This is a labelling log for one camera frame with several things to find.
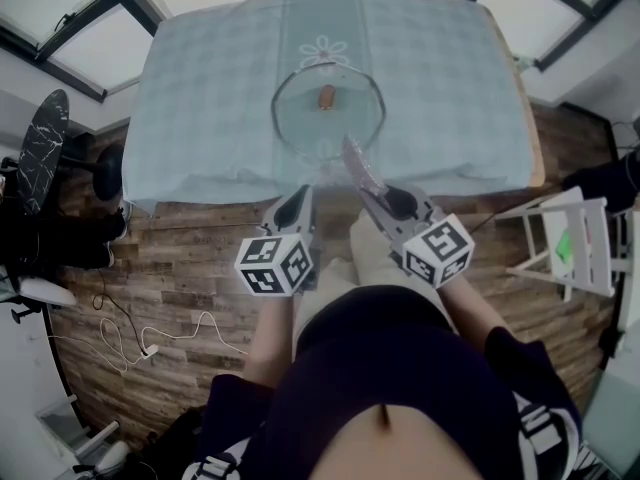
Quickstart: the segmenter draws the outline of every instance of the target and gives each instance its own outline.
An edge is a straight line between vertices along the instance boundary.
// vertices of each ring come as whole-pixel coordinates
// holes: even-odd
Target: light blue checkered tablecloth
[[[348,183],[341,162],[323,158],[339,153],[345,132],[367,135],[374,128],[379,114],[363,104],[371,94],[348,86],[339,70],[308,72],[315,78],[302,84],[309,87],[347,84],[336,93],[345,95],[338,124],[323,127],[317,108],[296,100],[298,93],[283,93],[285,135],[315,161],[284,147],[271,120],[282,80],[327,60],[364,71],[380,87],[387,118],[367,156],[384,178],[432,195],[527,185],[533,156],[525,110],[481,6],[248,0],[160,25],[127,136],[127,199],[152,211],[159,201],[249,202],[302,183]]]

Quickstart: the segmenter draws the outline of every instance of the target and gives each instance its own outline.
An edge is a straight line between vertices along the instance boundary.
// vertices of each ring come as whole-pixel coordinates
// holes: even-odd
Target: black marble table
[[[18,159],[18,195],[36,215],[44,206],[58,169],[69,124],[69,99],[59,89],[42,102],[31,120]]]

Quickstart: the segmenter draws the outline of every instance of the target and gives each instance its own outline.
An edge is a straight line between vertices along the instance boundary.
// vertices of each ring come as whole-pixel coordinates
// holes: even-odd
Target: white flower pattern
[[[349,57],[343,55],[347,49],[347,43],[344,41],[337,41],[333,44],[329,44],[329,38],[324,34],[319,35],[316,38],[316,44],[303,44],[300,46],[300,53],[307,55],[300,61],[300,67],[306,68],[308,66],[314,66],[315,64],[321,64],[323,62],[336,62],[337,64],[349,65]],[[318,68],[323,75],[330,75],[333,72],[331,66],[322,66]]]

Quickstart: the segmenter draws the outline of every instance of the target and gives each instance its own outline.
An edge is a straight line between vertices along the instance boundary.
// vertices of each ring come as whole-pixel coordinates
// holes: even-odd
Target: wooden floor
[[[535,108],[534,113],[547,171],[545,187],[487,197],[436,198],[468,229],[493,212],[545,191],[558,191],[562,177],[577,168],[610,159],[599,122],[564,109]],[[99,137],[91,154],[96,156],[112,141],[124,141],[125,135],[126,129],[120,129]],[[86,175],[66,182],[62,194],[61,206],[68,214],[99,215],[114,206],[99,204]],[[158,206],[153,218],[134,213],[129,234],[113,246],[115,266],[103,271],[107,293],[131,313],[139,330],[153,326],[173,335],[192,334],[194,321],[207,310],[216,317],[225,340],[246,348],[257,301],[236,280],[233,260],[240,242],[254,233],[268,206],[268,202],[166,203]],[[318,233],[323,239],[323,263],[336,255],[350,257],[348,229],[359,209],[355,194],[321,199]],[[570,303],[563,304],[554,286],[506,275],[505,266],[527,255],[520,226],[517,221],[490,221],[483,226],[474,235],[477,249],[468,278],[520,339],[544,341],[558,374],[583,410],[601,360],[598,338],[611,318],[613,300],[576,292]],[[108,301],[101,311],[92,307],[93,295],[102,290],[98,272],[65,269],[63,281],[77,295],[79,306],[52,313],[55,333],[90,342],[122,367],[100,339],[100,320],[106,317],[118,324],[124,351],[135,358],[138,349],[125,316]],[[124,374],[86,345],[56,340],[64,372],[87,421],[101,427],[118,420],[123,438],[140,446],[149,432],[162,432],[185,409],[204,404],[212,377],[239,372],[243,364],[240,354],[220,343],[210,323],[204,320],[207,325],[192,340],[172,340],[147,331],[146,344],[157,343],[160,351]],[[107,328],[105,335],[116,346],[113,328]]]

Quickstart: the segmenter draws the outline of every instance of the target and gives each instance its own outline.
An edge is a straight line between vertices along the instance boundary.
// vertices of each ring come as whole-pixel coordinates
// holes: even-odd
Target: chair backrest
[[[573,285],[613,296],[611,245],[605,214],[606,198],[550,206],[543,213],[564,212],[573,256]]]

